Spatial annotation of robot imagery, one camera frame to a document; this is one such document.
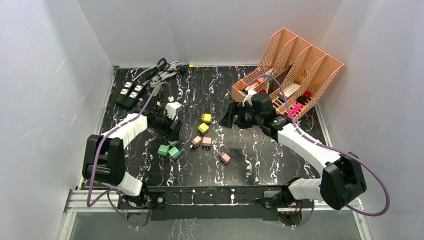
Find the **green plug adapter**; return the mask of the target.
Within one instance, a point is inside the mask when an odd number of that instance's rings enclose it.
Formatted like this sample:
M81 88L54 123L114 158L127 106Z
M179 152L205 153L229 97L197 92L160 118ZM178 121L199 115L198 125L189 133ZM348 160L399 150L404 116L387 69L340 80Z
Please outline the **green plug adapter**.
M162 157L167 157L169 154L170 146L161 144L157 150L157 154Z

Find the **pink plug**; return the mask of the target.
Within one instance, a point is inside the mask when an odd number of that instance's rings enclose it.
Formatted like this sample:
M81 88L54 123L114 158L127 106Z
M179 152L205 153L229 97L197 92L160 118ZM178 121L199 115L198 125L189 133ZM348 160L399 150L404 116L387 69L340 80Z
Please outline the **pink plug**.
M199 147L202 144L202 140L203 138L201 136L196 136L190 144L190 148L191 149L196 149L197 147Z
M231 157L225 152L221 152L218 157L225 165L229 164L231 161Z

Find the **yellow plug adapter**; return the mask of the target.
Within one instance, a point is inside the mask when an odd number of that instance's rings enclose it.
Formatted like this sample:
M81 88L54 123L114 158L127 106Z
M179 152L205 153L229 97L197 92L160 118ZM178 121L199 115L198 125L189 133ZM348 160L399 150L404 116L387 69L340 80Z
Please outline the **yellow plug adapter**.
M209 131L210 127L206 124L206 123L201 123L198 127L197 127L197 132L200 135L205 135L208 131Z

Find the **pink plug adapter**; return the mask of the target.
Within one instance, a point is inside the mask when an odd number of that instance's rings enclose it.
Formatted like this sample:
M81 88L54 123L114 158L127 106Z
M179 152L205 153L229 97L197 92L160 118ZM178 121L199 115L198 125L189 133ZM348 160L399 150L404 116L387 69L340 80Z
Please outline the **pink plug adapter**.
M202 138L202 149L203 150L210 150L212 147L212 138L204 136Z

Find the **green power strip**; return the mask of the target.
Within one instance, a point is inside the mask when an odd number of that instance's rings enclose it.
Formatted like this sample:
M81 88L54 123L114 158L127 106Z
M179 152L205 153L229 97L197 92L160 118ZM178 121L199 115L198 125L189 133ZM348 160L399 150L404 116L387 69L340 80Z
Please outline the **green power strip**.
M161 99L163 91L164 91L164 87L162 85L156 86L151 93L151 96L152 96L151 99L152 100Z

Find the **black power strip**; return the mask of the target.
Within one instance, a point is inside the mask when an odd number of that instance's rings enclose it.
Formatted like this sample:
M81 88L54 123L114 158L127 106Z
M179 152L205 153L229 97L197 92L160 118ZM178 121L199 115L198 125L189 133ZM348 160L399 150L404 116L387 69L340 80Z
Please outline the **black power strip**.
M132 81L127 81L123 88L121 89L121 91L119 92L116 100L115 100L115 104L118 106L122 106L125 108L129 108L129 100L127 100L127 98L129 97L130 93L132 92L132 90L135 87L135 83Z
M129 96L124 100L122 105L125 108L132 109L136 105L139 97L143 94L145 89L146 87L144 84L136 85L130 92Z

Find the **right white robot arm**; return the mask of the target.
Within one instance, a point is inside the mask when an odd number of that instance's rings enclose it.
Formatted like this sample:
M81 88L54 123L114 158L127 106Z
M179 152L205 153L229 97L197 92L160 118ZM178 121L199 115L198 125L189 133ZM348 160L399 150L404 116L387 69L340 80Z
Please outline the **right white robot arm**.
M295 177L274 195L265 193L262 204L267 208L295 207L302 200L312 200L341 210L367 190L362 167L354 160L354 154L321 147L320 141L293 126L286 114L278 114L266 93L253 94L247 103L232 101L218 124L228 129L258 126L263 134L290 148L321 172L320 178Z

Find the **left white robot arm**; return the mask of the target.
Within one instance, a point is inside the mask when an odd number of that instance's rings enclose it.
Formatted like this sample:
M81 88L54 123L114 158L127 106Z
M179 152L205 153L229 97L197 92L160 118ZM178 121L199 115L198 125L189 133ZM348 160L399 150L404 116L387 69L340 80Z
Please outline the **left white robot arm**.
M163 134L167 141L179 140L182 121L165 114L128 114L113 129L88 137L85 147L82 176L95 183L116 189L126 196L137 208L149 203L149 194L143 191L143 182L126 169L125 150L138 135L151 128Z

